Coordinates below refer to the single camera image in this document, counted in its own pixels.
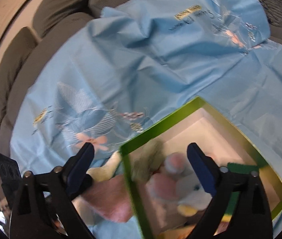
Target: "green box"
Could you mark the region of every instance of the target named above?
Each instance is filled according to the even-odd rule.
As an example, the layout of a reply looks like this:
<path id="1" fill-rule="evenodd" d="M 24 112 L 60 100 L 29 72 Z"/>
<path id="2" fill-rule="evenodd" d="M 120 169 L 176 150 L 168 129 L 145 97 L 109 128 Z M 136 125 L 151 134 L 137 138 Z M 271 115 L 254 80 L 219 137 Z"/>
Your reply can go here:
<path id="1" fill-rule="evenodd" d="M 229 141 L 235 140 L 235 143 L 240 145 L 253 159 L 260 170 L 260 178 L 263 183 L 266 180 L 274 188 L 278 200 L 274 202 L 274 206 L 273 204 L 271 206 L 272 219 L 274 219 L 282 211 L 282 180 L 275 173 L 273 168 L 261 156 L 256 146 L 229 120 L 227 120 L 216 109 L 214 109 L 211 105 L 209 105 L 206 101 L 198 96 L 120 147 L 120 153 L 125 169 L 125 180 L 131 198 L 132 209 L 135 216 L 137 217 L 142 235 L 146 239 L 154 239 L 155 236 L 152 233 L 144 207 L 142 205 L 140 193 L 137 189 L 137 184 L 131 180 L 131 163 L 129 154 L 146 144 L 149 140 L 170 130 L 182 120 L 189 117 L 201 108 L 204 110 L 204 112 L 207 112 L 213 118 L 213 121 L 215 121 L 215 123 L 217 123 L 217 131 L 219 133 L 226 134 L 226 139 L 228 139 Z"/>

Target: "box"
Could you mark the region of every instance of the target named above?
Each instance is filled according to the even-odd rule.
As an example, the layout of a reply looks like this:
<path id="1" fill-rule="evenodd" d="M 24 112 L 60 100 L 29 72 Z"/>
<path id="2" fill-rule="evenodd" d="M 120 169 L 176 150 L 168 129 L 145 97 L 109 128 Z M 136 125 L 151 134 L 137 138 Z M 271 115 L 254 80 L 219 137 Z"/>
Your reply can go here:
<path id="1" fill-rule="evenodd" d="M 186 154 L 187 146 L 196 142 L 218 166 L 227 166 L 228 163 L 257 165 L 272 219 L 282 211 L 282 180 L 273 168 L 239 129 L 201 97 L 196 97 L 120 147 L 132 208 L 144 238 L 157 238 L 162 231 L 157 228 L 148 207 L 143 207 L 144 204 L 149 204 L 142 196 L 144 188 L 131 180 L 131 160 L 153 138 L 164 142 L 166 155 L 173 152 Z"/>

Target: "black device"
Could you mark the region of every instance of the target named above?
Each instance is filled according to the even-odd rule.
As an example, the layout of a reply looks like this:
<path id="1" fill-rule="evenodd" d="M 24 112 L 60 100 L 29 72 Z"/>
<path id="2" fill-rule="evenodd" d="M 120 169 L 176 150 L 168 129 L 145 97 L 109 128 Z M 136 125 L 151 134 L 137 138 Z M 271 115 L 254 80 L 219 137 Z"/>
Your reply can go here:
<path id="1" fill-rule="evenodd" d="M 237 239 L 238 235 L 241 239 L 273 238 L 270 207 L 257 172 L 239 174 L 218 167 L 196 143 L 188 146 L 187 155 L 204 190 L 213 196 L 187 239 Z M 92 186 L 86 171 L 93 158 L 93 145 L 86 143 L 63 167 L 38 175 L 27 171 L 13 199 L 10 239 L 95 239 L 71 203 Z M 57 232 L 44 191 L 50 192 L 52 207 L 66 234 Z M 240 196 L 232 219 L 225 232 L 214 235 L 233 191 L 240 191 Z"/>

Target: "pink flower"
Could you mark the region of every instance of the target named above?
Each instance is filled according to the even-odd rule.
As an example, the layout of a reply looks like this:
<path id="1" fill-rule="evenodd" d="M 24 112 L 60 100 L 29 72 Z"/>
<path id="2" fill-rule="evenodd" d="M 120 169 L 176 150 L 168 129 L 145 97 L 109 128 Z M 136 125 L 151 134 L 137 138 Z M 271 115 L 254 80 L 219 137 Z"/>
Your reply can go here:
<path id="1" fill-rule="evenodd" d="M 102 145 L 105 144 L 108 140 L 106 136 L 92 138 L 85 135 L 84 133 L 77 133 L 76 137 L 78 140 L 82 141 L 75 145 L 77 148 L 82 148 L 85 143 L 91 143 L 94 146 L 95 151 L 97 151 L 99 148 L 103 151 L 109 150 L 108 147 Z"/>

